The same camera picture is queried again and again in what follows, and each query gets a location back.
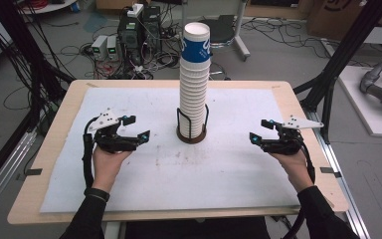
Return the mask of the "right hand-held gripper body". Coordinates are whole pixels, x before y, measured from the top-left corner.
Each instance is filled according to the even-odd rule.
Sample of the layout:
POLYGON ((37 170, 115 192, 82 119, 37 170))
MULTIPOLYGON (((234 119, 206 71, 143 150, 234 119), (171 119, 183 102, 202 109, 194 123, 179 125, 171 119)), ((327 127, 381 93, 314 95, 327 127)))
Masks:
POLYGON ((280 122, 282 127, 277 130, 278 139, 264 139, 262 150, 268 153, 284 155, 296 154, 303 145, 300 131, 304 128, 324 127, 322 122, 290 116, 287 121, 280 122))

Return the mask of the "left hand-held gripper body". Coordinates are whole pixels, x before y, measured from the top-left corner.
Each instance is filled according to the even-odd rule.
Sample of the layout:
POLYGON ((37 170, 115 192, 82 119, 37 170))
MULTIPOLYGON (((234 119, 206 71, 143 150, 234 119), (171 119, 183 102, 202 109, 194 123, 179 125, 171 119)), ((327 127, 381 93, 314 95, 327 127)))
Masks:
POLYGON ((134 151, 139 144, 137 136, 121 136, 117 133, 122 125, 112 109, 107 109, 98 117, 91 119, 86 125, 85 132, 95 133, 95 143, 104 151, 113 153, 118 151, 134 151))

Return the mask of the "stack of white ribbed cups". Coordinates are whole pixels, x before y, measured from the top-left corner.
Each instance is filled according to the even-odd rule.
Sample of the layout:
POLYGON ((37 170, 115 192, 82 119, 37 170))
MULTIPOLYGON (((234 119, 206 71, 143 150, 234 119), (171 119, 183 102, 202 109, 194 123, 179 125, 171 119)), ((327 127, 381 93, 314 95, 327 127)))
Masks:
POLYGON ((179 132, 184 137, 196 138, 203 132, 209 72, 209 61, 191 63, 180 60, 179 132))

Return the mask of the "blue and white paper cup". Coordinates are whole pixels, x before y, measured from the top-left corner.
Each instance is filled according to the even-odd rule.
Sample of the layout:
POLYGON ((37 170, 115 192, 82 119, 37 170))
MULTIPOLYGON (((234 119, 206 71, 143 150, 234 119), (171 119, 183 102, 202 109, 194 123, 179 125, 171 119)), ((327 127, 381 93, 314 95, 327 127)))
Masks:
POLYGON ((210 27, 201 22, 185 25, 182 58, 190 63, 204 63, 210 59, 210 27))

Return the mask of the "person's right hand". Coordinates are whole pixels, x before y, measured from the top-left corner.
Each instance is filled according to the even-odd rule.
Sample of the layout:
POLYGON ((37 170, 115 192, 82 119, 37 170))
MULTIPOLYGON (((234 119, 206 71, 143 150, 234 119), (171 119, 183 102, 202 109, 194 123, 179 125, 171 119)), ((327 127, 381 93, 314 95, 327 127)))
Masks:
POLYGON ((293 155, 272 153, 272 157, 285 170, 290 184, 297 193, 313 186, 306 168, 306 157, 301 150, 293 155))

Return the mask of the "person's left hand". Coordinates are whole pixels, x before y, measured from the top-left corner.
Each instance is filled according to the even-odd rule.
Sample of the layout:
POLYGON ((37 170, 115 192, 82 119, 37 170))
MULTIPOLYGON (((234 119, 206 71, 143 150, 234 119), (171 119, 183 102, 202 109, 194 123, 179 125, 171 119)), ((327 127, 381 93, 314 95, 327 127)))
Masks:
POLYGON ((122 163, 130 155, 130 151, 109 153, 97 147, 93 154, 95 168, 93 188, 110 193, 122 163))

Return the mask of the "black tape strip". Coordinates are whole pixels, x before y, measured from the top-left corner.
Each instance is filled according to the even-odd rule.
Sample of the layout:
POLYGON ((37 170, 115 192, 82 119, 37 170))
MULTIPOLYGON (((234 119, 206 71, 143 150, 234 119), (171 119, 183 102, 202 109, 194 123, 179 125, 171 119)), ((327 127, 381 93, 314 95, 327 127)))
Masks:
POLYGON ((19 181, 24 181, 28 176, 40 175, 42 171, 42 168, 27 169, 25 172, 19 173, 16 176, 16 179, 19 181))
POLYGON ((335 171, 332 167, 321 167, 320 171, 321 173, 333 174, 335 178, 342 177, 341 173, 339 171, 335 171))

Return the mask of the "black wristband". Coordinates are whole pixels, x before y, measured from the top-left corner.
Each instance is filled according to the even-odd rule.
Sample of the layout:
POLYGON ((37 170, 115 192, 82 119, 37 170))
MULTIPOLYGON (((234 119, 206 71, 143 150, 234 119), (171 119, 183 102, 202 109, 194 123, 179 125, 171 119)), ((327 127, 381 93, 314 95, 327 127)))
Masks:
POLYGON ((86 188, 84 191, 84 195, 97 197, 97 198, 103 200, 104 202, 108 202, 108 200, 110 198, 109 193, 107 193, 101 189, 98 189, 98 188, 86 188))

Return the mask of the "white power supply unit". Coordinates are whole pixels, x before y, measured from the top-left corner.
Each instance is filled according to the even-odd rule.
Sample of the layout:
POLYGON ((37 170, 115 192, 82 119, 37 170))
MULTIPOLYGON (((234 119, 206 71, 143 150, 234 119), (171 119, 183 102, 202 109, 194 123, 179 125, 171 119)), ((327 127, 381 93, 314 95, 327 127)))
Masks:
POLYGON ((115 36, 107 37, 107 55, 111 61, 117 61, 119 59, 119 49, 117 39, 115 36))
POLYGON ((107 36, 98 36, 92 43, 92 50, 97 61, 103 61, 107 56, 107 36))

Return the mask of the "black computer tower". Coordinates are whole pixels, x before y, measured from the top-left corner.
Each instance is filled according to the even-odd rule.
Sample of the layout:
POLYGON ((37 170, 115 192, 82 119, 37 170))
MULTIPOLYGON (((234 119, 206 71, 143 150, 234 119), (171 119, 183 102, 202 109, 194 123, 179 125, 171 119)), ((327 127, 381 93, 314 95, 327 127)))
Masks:
POLYGON ((128 8, 119 15, 117 35, 122 49, 123 59, 135 66, 142 64, 141 47, 143 43, 142 25, 136 17, 129 17, 128 8))
POLYGON ((160 7, 145 6, 142 20, 147 49, 151 53, 157 53, 161 50, 160 7))

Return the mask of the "white floor platform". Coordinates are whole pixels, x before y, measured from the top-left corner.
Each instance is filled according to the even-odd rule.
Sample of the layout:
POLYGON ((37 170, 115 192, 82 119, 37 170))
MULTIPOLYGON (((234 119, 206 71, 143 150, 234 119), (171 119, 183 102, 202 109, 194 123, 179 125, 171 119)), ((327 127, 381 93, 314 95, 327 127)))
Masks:
POLYGON ((369 134, 382 136, 382 104, 359 90, 361 79, 368 71, 367 67, 347 66, 339 76, 339 83, 369 134))

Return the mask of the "black round stool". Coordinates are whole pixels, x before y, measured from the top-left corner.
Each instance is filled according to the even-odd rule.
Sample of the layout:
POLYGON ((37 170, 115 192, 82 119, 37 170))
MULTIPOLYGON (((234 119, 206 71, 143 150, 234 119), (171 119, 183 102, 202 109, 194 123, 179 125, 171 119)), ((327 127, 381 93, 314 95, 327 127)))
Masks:
POLYGON ((217 19, 203 19, 201 23, 210 28, 212 48, 228 46, 233 42, 235 38, 233 15, 220 15, 217 19))

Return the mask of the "white power strip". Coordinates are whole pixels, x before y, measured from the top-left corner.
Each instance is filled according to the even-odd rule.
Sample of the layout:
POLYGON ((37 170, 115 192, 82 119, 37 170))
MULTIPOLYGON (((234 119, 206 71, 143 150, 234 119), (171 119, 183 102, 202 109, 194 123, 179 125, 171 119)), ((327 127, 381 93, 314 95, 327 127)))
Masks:
POLYGON ((127 16, 132 18, 138 18, 144 8, 143 4, 135 3, 131 10, 127 11, 127 16))

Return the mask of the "white round table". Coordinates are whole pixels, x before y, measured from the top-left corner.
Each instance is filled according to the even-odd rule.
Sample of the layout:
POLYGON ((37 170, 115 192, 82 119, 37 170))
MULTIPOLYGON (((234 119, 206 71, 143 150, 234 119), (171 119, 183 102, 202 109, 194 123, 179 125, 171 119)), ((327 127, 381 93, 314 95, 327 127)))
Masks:
POLYGON ((59 3, 59 4, 48 3, 46 6, 39 6, 39 7, 29 7, 27 5, 27 2, 24 1, 21 4, 21 9, 26 14, 42 14, 42 13, 54 12, 54 11, 58 11, 58 10, 70 7, 72 4, 76 3, 77 1, 78 0, 64 0, 63 3, 59 3))

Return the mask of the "aluminium rail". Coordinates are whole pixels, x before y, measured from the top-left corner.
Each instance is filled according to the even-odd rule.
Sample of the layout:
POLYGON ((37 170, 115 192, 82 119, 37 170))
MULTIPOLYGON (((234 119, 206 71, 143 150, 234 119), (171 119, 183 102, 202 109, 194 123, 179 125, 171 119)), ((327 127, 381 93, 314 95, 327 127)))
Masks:
POLYGON ((3 155, 3 165, 0 167, 0 194, 8 185, 11 177, 30 151, 37 137, 37 132, 25 132, 20 139, 14 141, 13 146, 3 155))
POLYGON ((360 239, 371 239, 332 146, 322 136, 321 129, 315 129, 313 132, 348 203, 348 210, 345 212, 347 222, 360 239))

